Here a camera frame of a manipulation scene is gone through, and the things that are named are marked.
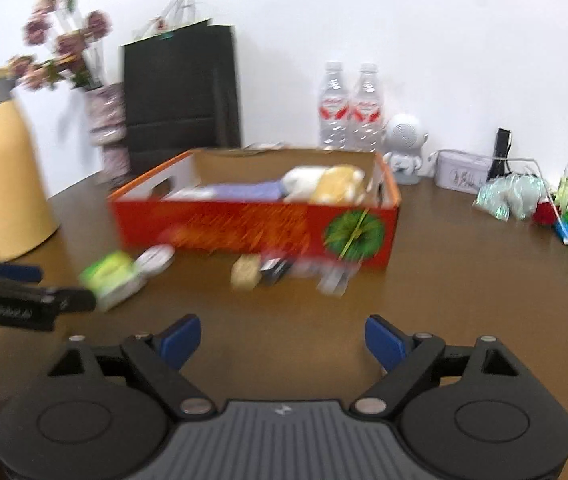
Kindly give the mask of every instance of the metal screw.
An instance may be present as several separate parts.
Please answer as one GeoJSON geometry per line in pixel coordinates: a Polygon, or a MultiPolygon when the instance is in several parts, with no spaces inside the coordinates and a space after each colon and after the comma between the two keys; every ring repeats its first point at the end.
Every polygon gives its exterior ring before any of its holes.
{"type": "Polygon", "coordinates": [[[386,409],[386,403],[375,397],[364,397],[355,402],[355,409],[364,415],[378,415],[386,409]]]}
{"type": "Polygon", "coordinates": [[[212,410],[213,404],[208,399],[202,397],[191,397],[184,400],[179,409],[187,415],[204,415],[212,410]]]}

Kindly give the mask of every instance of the white plush toy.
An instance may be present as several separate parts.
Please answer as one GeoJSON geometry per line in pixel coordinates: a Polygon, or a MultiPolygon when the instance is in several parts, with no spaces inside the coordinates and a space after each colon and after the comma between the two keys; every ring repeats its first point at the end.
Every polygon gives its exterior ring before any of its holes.
{"type": "Polygon", "coordinates": [[[286,193],[284,202],[308,202],[327,166],[297,166],[281,180],[286,193]]]}
{"type": "Polygon", "coordinates": [[[281,180],[284,202],[359,204],[365,173],[355,166],[298,166],[281,180]]]}
{"type": "Polygon", "coordinates": [[[384,155],[384,162],[387,163],[394,173],[412,175],[417,173],[423,165],[421,156],[404,155],[403,153],[388,152],[384,155]]]}

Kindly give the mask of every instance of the yellow plush toy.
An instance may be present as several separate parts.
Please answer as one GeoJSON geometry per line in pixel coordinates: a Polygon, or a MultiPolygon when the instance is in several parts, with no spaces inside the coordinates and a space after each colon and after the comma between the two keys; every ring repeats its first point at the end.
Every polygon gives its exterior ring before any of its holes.
{"type": "Polygon", "coordinates": [[[364,172],[355,166],[333,166],[323,172],[311,204],[357,205],[364,200],[364,172]]]}

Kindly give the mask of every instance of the orange box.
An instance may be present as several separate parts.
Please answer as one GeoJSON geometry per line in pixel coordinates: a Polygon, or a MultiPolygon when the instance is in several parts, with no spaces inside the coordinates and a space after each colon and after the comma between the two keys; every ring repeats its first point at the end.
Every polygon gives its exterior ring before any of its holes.
{"type": "Polygon", "coordinates": [[[182,153],[109,197],[127,248],[176,248],[322,257],[384,268],[401,202],[379,154],[330,150],[215,150],[182,153]],[[365,174],[358,206],[285,202],[162,200],[184,187],[278,180],[296,166],[350,164],[365,174]]]}

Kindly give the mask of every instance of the plastic bottle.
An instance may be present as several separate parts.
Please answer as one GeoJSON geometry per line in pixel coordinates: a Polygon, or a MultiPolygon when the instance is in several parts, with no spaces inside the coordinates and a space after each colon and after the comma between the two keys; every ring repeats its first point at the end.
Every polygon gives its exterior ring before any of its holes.
{"type": "Polygon", "coordinates": [[[338,61],[326,64],[319,112],[320,146],[327,150],[343,150],[349,125],[349,92],[344,88],[341,63],[338,61]]]}
{"type": "Polygon", "coordinates": [[[364,63],[351,101],[347,148],[360,152],[384,150],[384,98],[377,65],[364,63]]]}
{"type": "Polygon", "coordinates": [[[564,168],[564,175],[560,179],[560,185],[557,187],[555,205],[560,208],[562,213],[566,212],[566,207],[568,206],[568,163],[564,168]]]}

